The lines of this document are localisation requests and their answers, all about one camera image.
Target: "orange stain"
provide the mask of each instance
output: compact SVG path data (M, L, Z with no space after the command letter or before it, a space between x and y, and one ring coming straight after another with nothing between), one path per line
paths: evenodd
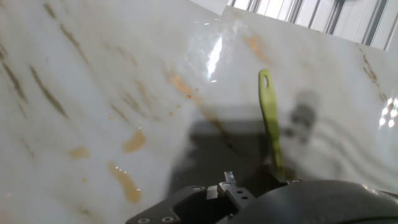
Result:
M68 154L70 157L72 157L72 159L89 159L91 157L90 150L84 146L79 146L75 149L72 149L68 152Z
M141 201L141 190L137 188L129 174L117 167L112 161L108 162L108 170L122 187L124 197L131 203L139 203Z
M125 154L130 154L142 148L147 141L147 137L138 129L134 135L123 144L123 151Z
M259 38L258 36L254 36L252 39L248 37L244 37L244 40L250 45L253 49L254 53L256 53L257 57L263 59L268 64L271 64L271 61L264 55L259 49Z

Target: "marble slab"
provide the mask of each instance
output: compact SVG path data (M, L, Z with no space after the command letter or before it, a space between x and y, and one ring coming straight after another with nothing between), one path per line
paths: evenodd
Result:
M398 192L396 54L189 0L0 0L0 60L3 224L124 223L250 178L263 68L289 175Z

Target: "glossy surface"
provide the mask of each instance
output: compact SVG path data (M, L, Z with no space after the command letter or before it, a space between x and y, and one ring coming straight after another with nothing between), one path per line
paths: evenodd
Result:
M0 2L1 223L124 223L244 180L266 154L263 68L296 178L398 191L397 55L189 0Z

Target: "black machine part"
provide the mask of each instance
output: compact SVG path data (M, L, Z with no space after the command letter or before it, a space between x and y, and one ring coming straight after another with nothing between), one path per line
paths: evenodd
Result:
M398 223L398 198L350 182L299 182L264 194L229 223Z
M254 198L235 184L187 187L126 224L398 224L398 197L339 180L288 181Z

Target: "brown vein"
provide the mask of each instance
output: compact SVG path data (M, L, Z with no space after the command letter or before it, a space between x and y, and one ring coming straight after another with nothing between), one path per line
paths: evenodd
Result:
M249 37L244 37L244 40L250 45L257 57L263 59L268 64L271 64L271 61L261 52L259 48L259 44L261 43L259 42L258 36L255 35L252 39Z
M377 86L377 89L379 90L380 100L383 101L383 102L387 101L387 96L386 96L386 94L384 94L381 91L380 84L377 81L377 76L373 72L371 64L369 63L368 59L366 58L366 55L364 54L364 52L362 51L362 49L359 47L358 44L357 44L357 46L358 46L359 51L363 54L363 61L365 63L365 66L363 67L363 70L368 75L369 79Z
M139 113L143 118L147 118L145 112L141 111L139 104L137 101L130 96L130 94L126 94L127 98L123 97L122 100L127 103L135 112Z
M25 114L25 111L19 103L18 103L18 107L19 107L20 111L22 112L22 114L24 115L24 117L26 118L27 116Z
M117 114L123 118L123 120L129 122L129 120L126 118L126 116L124 115L124 113L122 111L120 111L117 107L115 107L114 105L112 105L112 109L115 110L117 112Z
M14 89L17 90L19 97L21 97L26 103L28 103L25 93L21 87L21 84L19 83L19 80L16 78L11 69L5 63L2 63L2 65L4 69L6 69L8 77L11 79L12 83L14 84Z
M60 25L60 28L63 32L63 34L68 37L69 41L76 47L77 51L79 51L80 56L83 58L83 60L89 65L90 63L88 63L88 60L86 58L86 55L84 55L83 51L80 48L80 44L79 42L77 42L75 40L75 38L73 37L72 33L67 31L66 28L63 26L63 24Z
M201 99L194 95L192 90L189 88L187 84L182 80L180 75L173 69L170 72L170 78L169 81L174 85L174 87L182 94L186 95L187 98L191 99L199 108L200 113L206 118L206 120L216 126L218 131L221 134L221 138L223 139L224 143L228 148L230 148L232 151L235 153L241 155L241 153L232 146L231 143L229 143L229 134L228 132L222 127L221 122L217 118L217 115L213 112L207 111L206 109L203 108L202 101Z
M131 58L132 63L133 63L135 66L137 66L137 61L136 61L136 59L134 58L134 56L132 56L131 53L130 53L130 58Z
M150 111L152 111L152 107L150 106L150 100L147 96L147 90L145 89L144 84L139 80L136 80L136 84L139 88L139 93L144 97L144 104L149 108Z
M48 3L44 4L44 8L47 11L47 13L51 16L51 18L56 19L56 15L54 13L54 11L52 10L51 6Z
M66 119L68 119L68 115L65 112L65 110L63 109L62 105L60 104L60 102L55 99L55 97L53 95L51 95L51 93L48 91L48 89L46 89L46 87L43 85L42 81L40 80L39 76L37 75L37 72L35 71L35 69L32 66L29 66L30 71L32 72L32 75L36 81L36 83L38 84L40 90L42 90L44 96L46 97L47 100L49 100L49 102L51 103L51 105L62 115L64 116Z

